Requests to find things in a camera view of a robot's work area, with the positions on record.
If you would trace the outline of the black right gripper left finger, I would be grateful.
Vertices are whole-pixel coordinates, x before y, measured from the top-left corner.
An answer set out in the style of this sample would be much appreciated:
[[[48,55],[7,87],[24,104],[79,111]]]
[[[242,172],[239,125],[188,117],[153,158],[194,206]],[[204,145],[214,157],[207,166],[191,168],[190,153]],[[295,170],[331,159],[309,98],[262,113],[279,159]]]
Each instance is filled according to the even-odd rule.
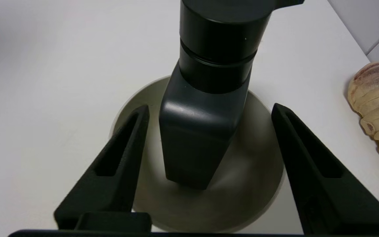
[[[132,212],[149,123],[135,109],[54,211],[60,230],[150,232],[148,213]]]

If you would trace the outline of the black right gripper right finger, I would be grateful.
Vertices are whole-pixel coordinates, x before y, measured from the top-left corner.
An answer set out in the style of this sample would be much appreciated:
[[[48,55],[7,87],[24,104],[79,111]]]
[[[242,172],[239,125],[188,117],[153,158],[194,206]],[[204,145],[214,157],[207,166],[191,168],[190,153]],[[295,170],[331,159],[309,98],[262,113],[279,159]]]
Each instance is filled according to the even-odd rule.
[[[379,236],[379,201],[289,108],[272,123],[304,234]]]

